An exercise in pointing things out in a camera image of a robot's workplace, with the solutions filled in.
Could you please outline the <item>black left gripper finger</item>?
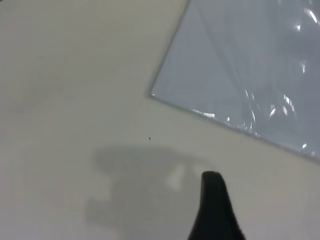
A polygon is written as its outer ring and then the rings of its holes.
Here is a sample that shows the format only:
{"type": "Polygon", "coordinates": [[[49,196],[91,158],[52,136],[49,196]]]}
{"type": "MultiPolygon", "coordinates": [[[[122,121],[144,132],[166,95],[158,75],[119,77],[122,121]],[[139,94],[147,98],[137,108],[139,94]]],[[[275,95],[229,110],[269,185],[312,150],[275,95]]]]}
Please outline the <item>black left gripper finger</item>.
{"type": "Polygon", "coordinates": [[[199,210],[189,240],[244,240],[226,183],[215,171],[201,175],[199,210]]]}

